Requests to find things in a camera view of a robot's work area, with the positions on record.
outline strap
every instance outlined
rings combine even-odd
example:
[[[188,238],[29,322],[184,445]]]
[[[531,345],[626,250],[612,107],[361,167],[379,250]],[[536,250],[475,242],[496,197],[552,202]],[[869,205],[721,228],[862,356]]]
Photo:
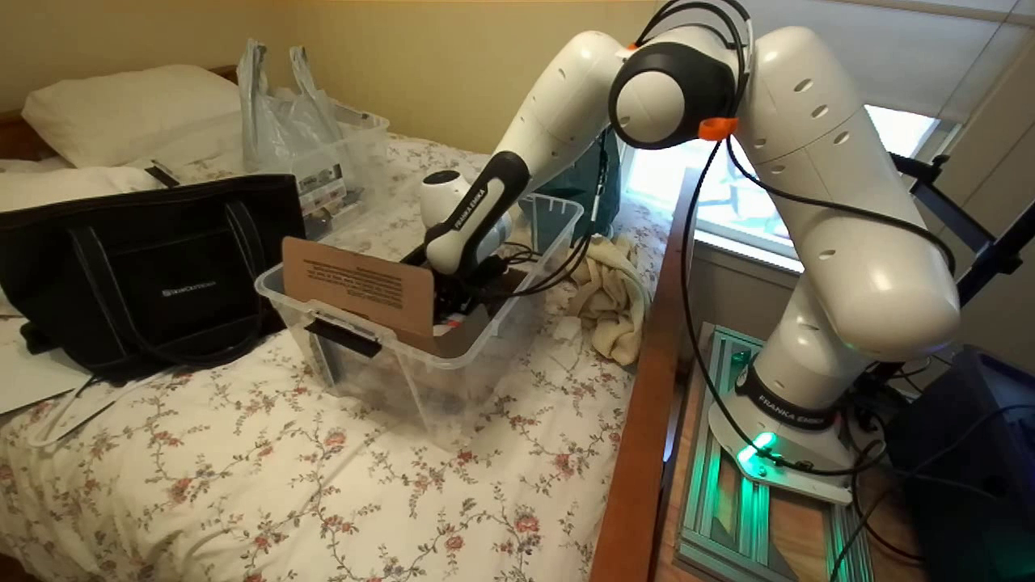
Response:
[[[229,202],[223,208],[223,217],[225,217],[232,242],[242,257],[244,271],[255,279],[257,264],[265,264],[263,261],[265,251],[263,251],[257,228],[255,228],[250,208],[242,202]],[[151,339],[144,339],[138,333],[137,317],[122,299],[122,288],[113,275],[113,264],[105,260],[105,250],[101,242],[98,231],[78,228],[68,237],[72,237],[75,257],[78,257],[78,261],[81,261],[81,267],[84,267],[84,275],[103,306],[105,322],[115,331],[118,339],[133,339],[144,356],[161,358],[161,363],[174,363],[174,364],[221,364],[221,363],[229,363],[229,358],[250,353],[263,339],[268,312],[265,312],[263,299],[255,296],[255,313],[221,322],[223,331],[242,328],[244,333],[238,344],[223,345],[215,353],[188,353],[188,350],[156,345]]]

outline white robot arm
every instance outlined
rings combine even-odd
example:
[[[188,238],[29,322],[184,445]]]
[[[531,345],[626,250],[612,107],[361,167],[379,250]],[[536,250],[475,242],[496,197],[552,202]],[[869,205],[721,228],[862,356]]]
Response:
[[[463,205],[427,231],[431,267],[463,279],[492,224],[574,161],[605,126],[634,148],[733,131],[773,192],[923,231],[855,80],[821,38],[789,25],[750,48],[726,47],[709,25],[678,25],[641,48],[600,34],[574,37],[541,75]],[[804,271],[750,376],[709,410],[709,425],[748,475],[841,506],[849,502],[845,475],[855,461],[837,440],[841,394],[872,358],[902,363],[950,336],[959,306],[929,238],[817,205],[777,197]],[[743,451],[782,461],[748,461]]]

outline plastic bin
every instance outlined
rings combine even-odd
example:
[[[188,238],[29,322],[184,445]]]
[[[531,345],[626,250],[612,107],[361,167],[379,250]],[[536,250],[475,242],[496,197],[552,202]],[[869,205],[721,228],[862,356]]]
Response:
[[[523,245],[536,251],[536,261],[516,271],[516,288],[527,288],[558,264],[582,208],[546,195],[527,195],[516,208]],[[392,416],[387,426],[425,426],[444,445],[472,437],[481,404],[496,394],[504,369],[516,364],[514,350],[531,345],[541,321],[533,299],[509,299],[492,313],[477,306],[463,328],[413,345],[356,313],[289,299],[281,264],[257,275],[255,290],[275,303],[329,394],[361,399]]]

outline black tote bag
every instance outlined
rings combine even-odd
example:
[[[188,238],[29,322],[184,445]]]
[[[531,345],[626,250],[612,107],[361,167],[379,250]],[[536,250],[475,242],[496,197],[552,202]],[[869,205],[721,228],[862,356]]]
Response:
[[[229,363],[279,331],[253,280],[299,234],[289,176],[48,205],[0,214],[0,285],[33,353],[125,383]]]

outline floral bedspread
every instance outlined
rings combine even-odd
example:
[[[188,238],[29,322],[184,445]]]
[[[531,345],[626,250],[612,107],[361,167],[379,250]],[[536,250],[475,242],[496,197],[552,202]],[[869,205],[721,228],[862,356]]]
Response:
[[[481,161],[420,140],[381,156],[386,251],[420,237],[413,178]],[[624,202],[616,231],[652,288],[664,221]],[[629,372],[592,353],[569,296],[536,303],[464,445],[324,391],[290,333],[221,369],[88,387],[68,410],[105,408],[56,442],[58,400],[6,413],[0,554],[41,579],[584,579]]]

